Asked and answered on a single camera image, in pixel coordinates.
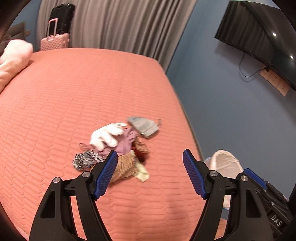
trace clothing pile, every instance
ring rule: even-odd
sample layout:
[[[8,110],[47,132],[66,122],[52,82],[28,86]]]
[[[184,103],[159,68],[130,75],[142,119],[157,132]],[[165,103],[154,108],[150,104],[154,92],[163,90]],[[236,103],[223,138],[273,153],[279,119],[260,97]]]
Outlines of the clothing pile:
[[[91,135],[89,144],[80,143],[82,153],[75,155],[73,166],[79,171],[91,170],[104,161],[111,150],[118,154],[118,164],[110,183],[129,176],[135,176],[144,182],[149,174],[142,164],[148,154],[148,148],[141,137],[151,138],[160,126],[154,121],[142,117],[129,117],[128,123],[111,123]]]

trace pink pillow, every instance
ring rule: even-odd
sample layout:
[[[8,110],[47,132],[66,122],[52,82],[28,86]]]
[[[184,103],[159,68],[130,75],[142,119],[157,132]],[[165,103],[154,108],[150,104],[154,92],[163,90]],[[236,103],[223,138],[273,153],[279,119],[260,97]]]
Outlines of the pink pillow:
[[[28,66],[33,45],[21,39],[10,40],[0,57],[0,92],[22,69]]]

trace yellow cloth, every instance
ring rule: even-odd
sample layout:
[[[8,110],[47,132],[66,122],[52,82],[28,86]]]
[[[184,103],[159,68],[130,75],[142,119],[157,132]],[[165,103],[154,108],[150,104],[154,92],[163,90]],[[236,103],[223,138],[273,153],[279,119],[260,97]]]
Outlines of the yellow cloth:
[[[135,152],[133,150],[131,150],[131,154],[135,158],[136,169],[138,170],[138,172],[134,173],[133,175],[136,178],[138,178],[141,182],[145,182],[147,179],[149,179],[150,175],[149,175],[147,169],[144,167],[144,165],[139,162],[139,160],[136,157]]]

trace blue wall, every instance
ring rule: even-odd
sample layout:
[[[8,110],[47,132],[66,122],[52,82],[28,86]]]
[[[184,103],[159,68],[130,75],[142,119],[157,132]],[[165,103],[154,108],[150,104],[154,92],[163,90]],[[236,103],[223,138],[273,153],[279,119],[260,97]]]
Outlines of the blue wall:
[[[26,22],[26,30],[31,30],[31,34],[27,36],[27,41],[33,44],[34,49],[36,48],[36,29],[40,3],[41,0],[32,0],[24,7],[12,24],[15,25],[22,21]]]
[[[288,197],[296,182],[296,92],[285,98],[259,75],[244,81],[242,52],[214,38],[227,4],[198,0],[167,75],[203,156],[230,151]],[[242,65],[245,74],[261,67],[250,56]]]

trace quilted bedspread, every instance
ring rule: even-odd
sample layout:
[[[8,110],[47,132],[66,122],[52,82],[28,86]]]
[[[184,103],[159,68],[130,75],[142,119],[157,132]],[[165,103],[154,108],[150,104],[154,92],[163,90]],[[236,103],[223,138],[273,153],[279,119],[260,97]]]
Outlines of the quilted bedspread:
[[[97,206],[113,240],[189,240],[204,201],[182,163],[189,148],[199,159],[169,80],[153,59],[102,49],[37,52],[0,94],[0,201],[28,238],[52,179],[76,178],[78,144],[129,116],[162,120],[146,140],[150,179],[110,185]],[[85,237],[72,198],[76,228]],[[223,233],[225,222],[220,226]]]

